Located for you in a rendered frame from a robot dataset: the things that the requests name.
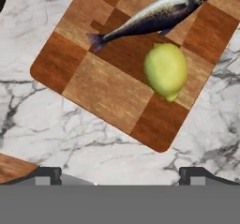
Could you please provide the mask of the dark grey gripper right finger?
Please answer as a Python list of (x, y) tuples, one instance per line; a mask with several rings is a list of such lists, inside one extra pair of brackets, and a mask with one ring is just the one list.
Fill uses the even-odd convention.
[(204, 167), (181, 167), (179, 169), (179, 175), (180, 186), (239, 186), (239, 183), (215, 176)]

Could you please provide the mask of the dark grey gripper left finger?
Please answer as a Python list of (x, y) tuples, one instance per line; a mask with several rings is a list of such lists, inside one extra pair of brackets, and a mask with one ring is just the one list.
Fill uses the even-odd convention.
[(5, 185), (60, 186), (62, 170), (59, 167), (37, 167), (29, 174), (5, 182)]

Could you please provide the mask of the yellow-green lemon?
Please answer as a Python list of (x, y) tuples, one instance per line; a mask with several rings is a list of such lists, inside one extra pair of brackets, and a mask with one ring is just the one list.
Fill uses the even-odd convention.
[(157, 43), (144, 57), (143, 73), (156, 93), (173, 102), (187, 81), (187, 58), (177, 46)]

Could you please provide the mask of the checkered wooden cutting board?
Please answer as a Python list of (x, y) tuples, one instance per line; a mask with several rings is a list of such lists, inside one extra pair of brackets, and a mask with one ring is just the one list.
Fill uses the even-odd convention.
[[(157, 152), (169, 149), (240, 23), (240, 0), (207, 0), (166, 37), (119, 38), (94, 52), (90, 33), (106, 33), (155, 0), (73, 0), (30, 67), (31, 76)], [(143, 76), (157, 43), (187, 58), (187, 83), (169, 102)]]

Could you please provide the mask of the dark silver fish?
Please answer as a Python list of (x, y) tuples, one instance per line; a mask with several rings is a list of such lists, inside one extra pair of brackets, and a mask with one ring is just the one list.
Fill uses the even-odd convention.
[(159, 32), (166, 36), (206, 0), (157, 0), (139, 10), (126, 22), (107, 34), (87, 33), (93, 49), (97, 52), (107, 43), (120, 37)]

